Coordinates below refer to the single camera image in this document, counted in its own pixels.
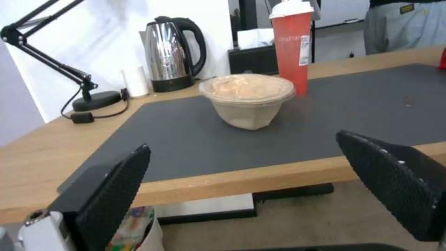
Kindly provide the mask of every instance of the person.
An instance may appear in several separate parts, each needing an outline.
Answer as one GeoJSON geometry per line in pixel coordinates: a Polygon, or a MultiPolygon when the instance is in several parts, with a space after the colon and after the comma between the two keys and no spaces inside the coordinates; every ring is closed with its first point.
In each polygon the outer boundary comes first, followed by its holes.
{"type": "Polygon", "coordinates": [[[446,45],[446,0],[370,0],[366,54],[446,45]]]}

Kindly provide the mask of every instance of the lamp arm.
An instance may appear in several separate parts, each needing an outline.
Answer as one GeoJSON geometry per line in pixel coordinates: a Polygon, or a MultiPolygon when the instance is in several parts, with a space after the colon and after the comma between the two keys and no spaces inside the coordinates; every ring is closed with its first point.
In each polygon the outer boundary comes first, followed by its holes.
{"type": "Polygon", "coordinates": [[[47,54],[28,44],[27,41],[29,36],[37,32],[38,30],[42,29],[47,24],[54,21],[67,11],[71,10],[73,7],[83,2],[84,0],[74,0],[69,5],[65,6],[64,8],[57,11],[54,15],[51,15],[49,17],[30,20],[58,1],[59,0],[49,0],[40,7],[38,7],[37,9],[33,10],[32,12],[21,18],[19,21],[5,26],[0,31],[0,37],[4,42],[7,42],[17,47],[21,51],[39,60],[40,62],[44,63],[45,65],[49,66],[50,68],[54,69],[55,71],[59,72],[65,77],[74,81],[76,84],[80,85],[82,88],[83,98],[86,101],[89,101],[91,100],[89,91],[98,87],[97,84],[91,81],[90,74],[55,60],[54,58],[48,56],[47,54]],[[22,32],[19,31],[19,29],[29,26],[33,26],[33,28],[31,28],[26,33],[23,34],[22,32]]]}

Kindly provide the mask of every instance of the black lamp base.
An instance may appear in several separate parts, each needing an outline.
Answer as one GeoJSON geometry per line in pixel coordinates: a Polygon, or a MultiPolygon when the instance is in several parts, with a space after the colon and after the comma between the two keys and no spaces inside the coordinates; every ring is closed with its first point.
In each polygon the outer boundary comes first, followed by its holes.
{"type": "Polygon", "coordinates": [[[90,101],[85,101],[84,98],[76,99],[73,102],[73,109],[76,112],[85,112],[112,105],[120,100],[121,94],[119,92],[99,92],[92,94],[90,101]]]}

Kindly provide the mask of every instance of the tissue box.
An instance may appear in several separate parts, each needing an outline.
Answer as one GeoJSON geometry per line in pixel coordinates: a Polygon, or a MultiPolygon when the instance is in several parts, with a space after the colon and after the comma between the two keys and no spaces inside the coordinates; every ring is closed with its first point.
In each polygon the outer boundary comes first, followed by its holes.
{"type": "Polygon", "coordinates": [[[278,74],[275,45],[251,49],[228,50],[231,74],[252,72],[257,74],[278,74]]]}

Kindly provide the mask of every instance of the wooden desk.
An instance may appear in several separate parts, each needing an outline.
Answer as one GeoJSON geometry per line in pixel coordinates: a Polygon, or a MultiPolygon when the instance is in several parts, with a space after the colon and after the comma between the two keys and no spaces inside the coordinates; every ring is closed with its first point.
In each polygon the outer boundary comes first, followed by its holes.
{"type": "MultiPolygon", "coordinates": [[[[438,46],[317,63],[310,66],[310,78],[411,63],[437,65],[442,49],[442,46],[438,46]]],[[[51,203],[58,195],[58,185],[141,105],[195,95],[198,95],[197,85],[178,92],[152,94],[132,100],[124,114],[96,120],[92,124],[75,125],[58,118],[5,146],[0,150],[0,224],[21,222],[33,210],[45,208],[51,203]]],[[[118,109],[120,107],[112,106],[96,113],[107,114],[118,109]]],[[[422,145],[418,149],[446,164],[446,142],[422,145]]],[[[134,205],[166,204],[355,179],[357,177],[347,160],[340,156],[144,183],[134,205]]]]}

